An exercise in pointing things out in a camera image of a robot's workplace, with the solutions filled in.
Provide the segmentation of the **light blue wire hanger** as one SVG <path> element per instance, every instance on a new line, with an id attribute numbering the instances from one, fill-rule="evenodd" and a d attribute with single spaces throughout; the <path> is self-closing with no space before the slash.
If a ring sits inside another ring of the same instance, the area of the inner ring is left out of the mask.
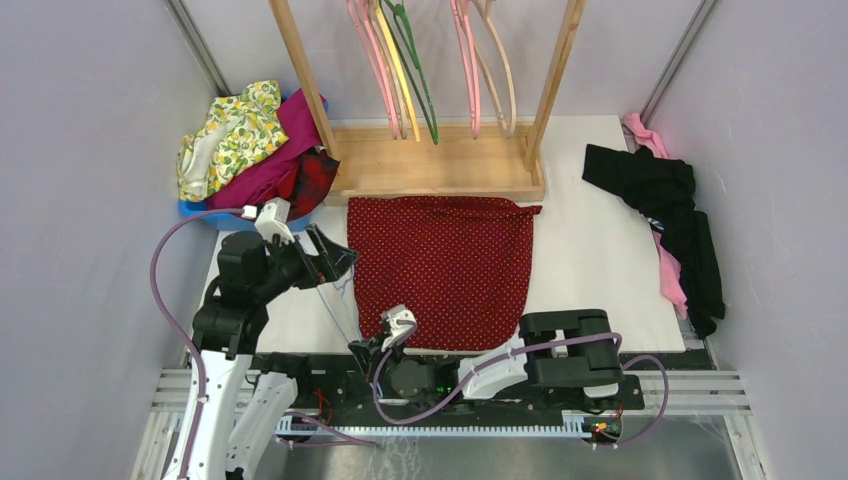
<path id="1" fill-rule="evenodd" d="M 359 311 L 354 295 L 355 270 L 341 280 L 320 286 L 316 292 L 338 333 L 345 342 L 362 340 Z"/>

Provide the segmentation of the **red polka dot skirt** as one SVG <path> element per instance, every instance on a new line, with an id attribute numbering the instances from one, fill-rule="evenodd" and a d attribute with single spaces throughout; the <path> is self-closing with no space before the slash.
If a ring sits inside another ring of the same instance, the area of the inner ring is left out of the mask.
<path id="1" fill-rule="evenodd" d="M 357 197 L 348 203 L 358 326 L 370 338 L 383 312 L 403 304 L 417 331 L 408 346 L 493 349 L 524 312 L 539 205 L 495 197 Z"/>

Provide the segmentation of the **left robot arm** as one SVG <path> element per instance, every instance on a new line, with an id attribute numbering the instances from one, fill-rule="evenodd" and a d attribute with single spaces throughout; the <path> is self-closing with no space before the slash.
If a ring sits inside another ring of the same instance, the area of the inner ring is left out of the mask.
<path id="1" fill-rule="evenodd" d="M 315 382 L 308 359 L 275 352 L 266 356 L 245 411 L 236 412 L 269 321 L 268 304 L 291 289 L 341 279 L 359 258 L 314 224 L 306 232 L 314 253 L 278 228 L 269 236 L 240 231 L 222 240 L 218 274 L 192 321 L 189 398 L 165 478 L 254 478 L 284 413 L 312 399 Z"/>

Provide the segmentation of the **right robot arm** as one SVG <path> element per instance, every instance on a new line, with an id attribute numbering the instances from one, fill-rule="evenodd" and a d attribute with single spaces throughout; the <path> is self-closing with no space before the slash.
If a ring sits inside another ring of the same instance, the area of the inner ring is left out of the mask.
<path id="1" fill-rule="evenodd" d="M 602 408 L 624 379 L 620 335 L 601 309 L 563 310 L 521 316 L 516 332 L 502 345 L 461 360 L 423 360 L 405 353 L 418 330 L 412 312 L 399 305 L 382 316 L 383 332 L 348 348 L 379 398 L 393 393 L 419 405 L 491 400 L 502 390 L 526 383 L 577 389 L 580 400 Z"/>

